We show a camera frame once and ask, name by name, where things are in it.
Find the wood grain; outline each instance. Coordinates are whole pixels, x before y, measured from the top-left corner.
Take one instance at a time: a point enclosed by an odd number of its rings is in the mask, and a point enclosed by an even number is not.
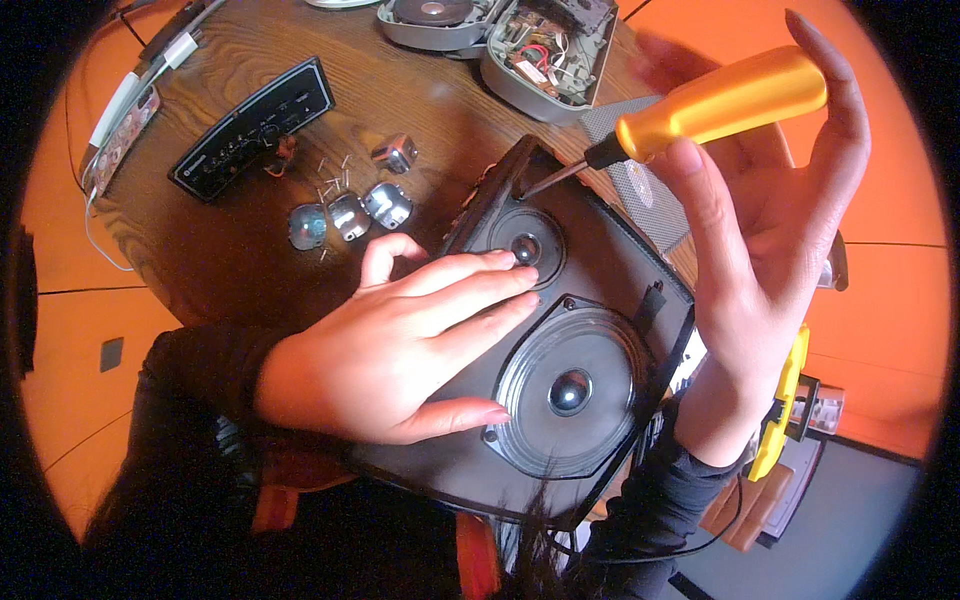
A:
[[[307,326],[349,297],[359,257],[374,235],[350,245],[333,232],[328,252],[298,252],[287,216],[316,202],[322,156],[351,154],[351,187],[399,183],[414,199],[406,231],[436,252],[462,199],[489,164],[522,135],[535,133],[572,161],[588,139],[579,125],[539,123],[491,94],[478,64],[411,51],[375,27],[374,9],[326,12],[303,2],[230,2],[203,26],[204,43],[178,70],[158,80],[163,106],[96,204],[121,251],[158,298],[185,324],[230,320]],[[597,104],[648,95],[631,75],[636,52],[619,24]],[[208,206],[168,181],[175,161],[227,111],[292,65],[316,55],[336,109],[298,132],[288,177],[248,169]],[[409,133],[420,149],[404,176],[377,172],[370,151],[382,138]],[[605,173],[589,183],[618,202]]]

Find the wrist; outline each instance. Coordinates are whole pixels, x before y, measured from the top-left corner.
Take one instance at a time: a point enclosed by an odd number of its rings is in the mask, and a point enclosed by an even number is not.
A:
[[[711,467],[739,458],[773,404],[780,374],[732,374],[708,356],[680,402],[674,439]]]

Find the control panel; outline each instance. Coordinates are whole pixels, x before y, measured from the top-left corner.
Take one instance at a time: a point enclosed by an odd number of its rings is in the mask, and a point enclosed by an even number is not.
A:
[[[213,203],[258,156],[335,105],[312,57],[265,85],[211,127],[167,177],[203,203]]]

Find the orange floor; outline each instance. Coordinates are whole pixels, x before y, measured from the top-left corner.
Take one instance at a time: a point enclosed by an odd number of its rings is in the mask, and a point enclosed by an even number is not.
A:
[[[134,27],[149,38],[181,4],[160,0],[136,14]],[[626,16],[639,0],[620,4]],[[818,292],[809,313],[806,372],[848,390],[842,433],[920,457],[938,421],[946,368],[945,231],[923,141],[869,38],[838,0],[653,0],[629,25],[729,62],[790,43],[785,7],[809,17],[851,60],[874,133],[870,166],[841,226],[851,242],[851,288]],[[77,62],[66,82],[75,160],[138,52],[132,36],[113,25]],[[44,294],[36,371],[24,396],[51,488],[79,533],[123,458],[139,363],[156,334],[178,323],[136,275],[114,269],[86,241],[84,200],[68,166],[64,109],[62,89],[37,149],[23,211],[36,237]],[[824,118],[821,112],[783,124],[798,164],[808,161]],[[96,219],[91,233],[125,264]],[[71,292],[94,288],[99,291]],[[120,336],[126,340],[121,366],[99,373],[100,344]]]

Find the hair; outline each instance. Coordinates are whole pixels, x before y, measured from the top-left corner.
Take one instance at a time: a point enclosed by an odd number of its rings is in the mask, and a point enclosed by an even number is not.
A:
[[[232,593],[234,586],[256,589],[258,581],[276,576],[271,571],[284,568],[264,569],[255,557],[261,545],[282,547],[288,532],[252,536],[250,523],[237,519],[253,513],[257,486],[251,474],[257,461],[235,425],[219,418],[214,431],[186,429],[178,429],[181,436],[157,437],[149,452],[130,454],[90,520],[83,547],[91,596],[214,597]],[[543,482],[526,518],[498,544],[502,588],[491,599],[592,597],[583,593],[576,561],[562,572],[565,557],[547,526],[545,495]],[[236,510],[238,505],[247,510]],[[503,552],[509,547],[516,549],[514,557]],[[504,567],[511,558],[508,573]],[[174,575],[170,583],[154,581],[166,579],[165,573]],[[174,580],[190,588],[178,588]]]
[[[547,482],[543,481],[525,510],[517,528],[505,531],[499,544],[499,591],[488,600],[587,600],[599,597],[599,590],[589,590],[586,572],[577,557],[564,565],[564,553],[558,548],[554,534],[547,526]],[[516,549],[513,569],[507,572],[511,548]]]

